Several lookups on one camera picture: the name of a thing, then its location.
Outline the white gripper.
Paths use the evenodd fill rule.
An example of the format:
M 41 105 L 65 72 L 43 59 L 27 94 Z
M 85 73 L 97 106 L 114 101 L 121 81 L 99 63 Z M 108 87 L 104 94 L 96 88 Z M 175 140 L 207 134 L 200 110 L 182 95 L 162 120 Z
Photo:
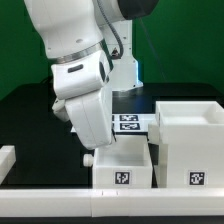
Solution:
M 87 149 L 112 141 L 112 89 L 110 64 L 103 50 L 65 64 L 51 67 L 54 91 L 65 101 L 65 110 Z

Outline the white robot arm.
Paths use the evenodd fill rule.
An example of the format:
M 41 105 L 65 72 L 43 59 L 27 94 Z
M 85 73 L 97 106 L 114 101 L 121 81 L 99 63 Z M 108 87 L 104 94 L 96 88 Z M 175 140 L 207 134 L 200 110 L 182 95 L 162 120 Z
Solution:
M 148 16 L 159 0 L 24 0 L 52 61 L 53 88 L 87 149 L 112 141 L 112 56 L 103 25 Z

